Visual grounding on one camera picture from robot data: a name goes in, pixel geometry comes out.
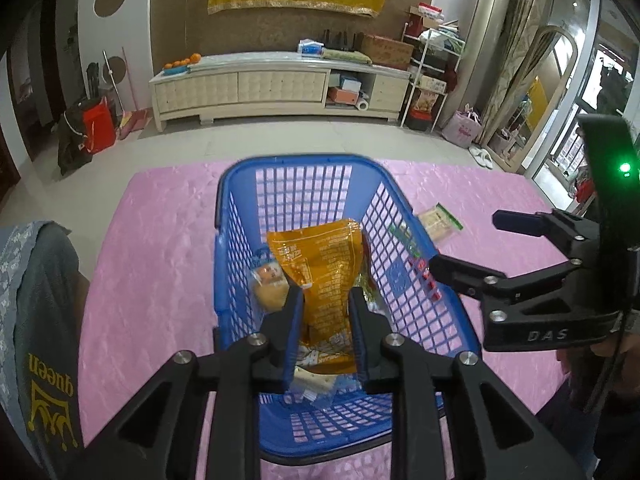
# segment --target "blue plate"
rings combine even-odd
[[[187,65],[176,66],[174,68],[165,68],[164,70],[162,70],[162,75],[175,75],[181,74],[182,72],[187,72]]]

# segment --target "cabinet leg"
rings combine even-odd
[[[154,119],[156,120],[156,130],[162,132],[166,127],[166,121],[161,121],[158,116],[155,116]]]

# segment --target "cardboard box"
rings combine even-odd
[[[422,18],[422,26],[424,28],[438,28],[440,26],[440,24],[436,20],[432,20],[427,16],[423,16],[418,10],[418,7],[409,7],[409,14]]]
[[[437,94],[444,94],[447,91],[447,82],[434,77],[422,74],[418,80],[418,86],[423,90],[430,90]]]
[[[438,28],[439,25],[440,24],[437,21],[423,16],[418,11],[418,7],[410,7],[409,20],[407,21],[405,34],[415,36],[417,38],[427,28]]]
[[[399,70],[409,66],[413,45],[372,34],[362,34],[358,40],[358,50],[369,56],[373,63]]]
[[[340,73],[331,72],[329,74],[329,86],[340,86]]]
[[[342,90],[341,88],[329,88],[327,95],[334,103],[341,103],[345,105],[355,105],[358,100],[357,92],[349,92],[348,90]]]

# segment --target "pink mat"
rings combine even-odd
[[[105,236],[86,301],[79,353],[82,435],[88,444],[174,352],[213,350],[212,248],[218,179],[229,162],[136,174]],[[510,276],[563,261],[548,241],[497,231],[497,209],[548,210],[524,177],[479,168],[386,160],[414,211],[441,202],[463,224],[443,252]],[[481,337],[478,303],[465,307]],[[484,360],[532,412],[562,382],[553,352],[495,354]],[[204,477],[211,402],[198,478]],[[388,478],[390,446],[314,466],[262,462],[263,478]]]

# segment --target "white slippers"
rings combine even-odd
[[[491,155],[489,155],[487,150],[471,145],[469,146],[469,153],[471,153],[479,166],[487,168],[488,170],[492,170],[494,168],[494,162],[491,160]]]

